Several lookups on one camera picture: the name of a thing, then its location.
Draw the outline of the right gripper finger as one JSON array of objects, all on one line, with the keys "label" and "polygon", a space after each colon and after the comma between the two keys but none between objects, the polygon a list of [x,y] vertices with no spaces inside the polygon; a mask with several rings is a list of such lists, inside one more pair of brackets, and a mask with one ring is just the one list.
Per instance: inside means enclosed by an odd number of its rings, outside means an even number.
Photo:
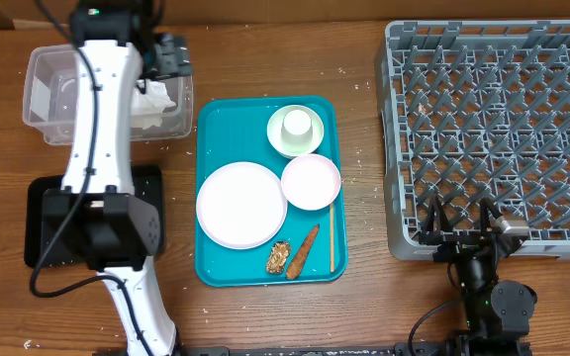
[{"label": "right gripper finger", "polygon": [[489,198],[482,198],[479,202],[480,218],[479,227],[484,233],[501,232],[500,218],[503,216],[495,204]]},{"label": "right gripper finger", "polygon": [[430,199],[425,232],[452,232],[452,226],[438,196],[433,196]]}]

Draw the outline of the white napkin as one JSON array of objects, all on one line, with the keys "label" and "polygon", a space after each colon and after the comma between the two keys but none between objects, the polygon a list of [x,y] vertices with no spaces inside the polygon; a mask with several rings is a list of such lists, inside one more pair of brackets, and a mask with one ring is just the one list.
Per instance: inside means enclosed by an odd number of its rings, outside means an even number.
[{"label": "white napkin", "polygon": [[175,107],[176,103],[170,98],[163,82],[147,80],[144,84],[144,94],[138,88],[133,92],[131,127],[142,130],[159,128],[163,112]]}]

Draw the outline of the large white plate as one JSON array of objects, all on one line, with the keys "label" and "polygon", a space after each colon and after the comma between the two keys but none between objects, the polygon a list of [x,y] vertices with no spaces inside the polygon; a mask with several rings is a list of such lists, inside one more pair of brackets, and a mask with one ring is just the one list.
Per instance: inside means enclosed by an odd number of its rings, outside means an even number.
[{"label": "large white plate", "polygon": [[288,202],[279,178],[253,162],[234,162],[209,175],[197,194],[200,228],[229,249],[257,247],[276,235]]}]

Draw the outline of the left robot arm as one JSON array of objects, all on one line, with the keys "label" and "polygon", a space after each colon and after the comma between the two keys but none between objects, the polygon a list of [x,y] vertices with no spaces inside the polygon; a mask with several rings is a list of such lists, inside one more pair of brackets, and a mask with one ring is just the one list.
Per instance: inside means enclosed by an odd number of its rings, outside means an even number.
[{"label": "left robot arm", "polygon": [[187,77],[185,41],[156,31],[161,1],[80,1],[67,28],[76,52],[78,97],[73,143],[61,185],[43,196],[48,239],[29,281],[37,282],[53,248],[63,243],[93,276],[52,298],[102,282],[127,336],[129,355],[179,355],[182,343],[158,286],[154,258],[164,245],[159,209],[137,197],[131,166],[134,91],[148,81]]}]

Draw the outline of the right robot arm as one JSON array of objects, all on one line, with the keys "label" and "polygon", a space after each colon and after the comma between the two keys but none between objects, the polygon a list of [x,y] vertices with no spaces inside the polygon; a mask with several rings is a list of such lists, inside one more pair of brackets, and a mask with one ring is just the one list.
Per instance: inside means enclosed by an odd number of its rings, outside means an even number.
[{"label": "right robot arm", "polygon": [[530,355],[530,345],[522,342],[529,334],[529,320],[537,303],[535,290],[515,281],[499,279],[502,259],[522,247],[530,227],[522,219],[508,218],[495,204],[480,201],[479,227],[456,231],[438,197],[430,200],[427,220],[419,243],[434,245],[435,263],[447,265],[450,283],[459,297],[428,311],[412,327],[408,350],[416,355],[415,334],[434,314],[460,304],[464,307],[467,328],[456,330],[441,343],[424,348],[438,355]]}]

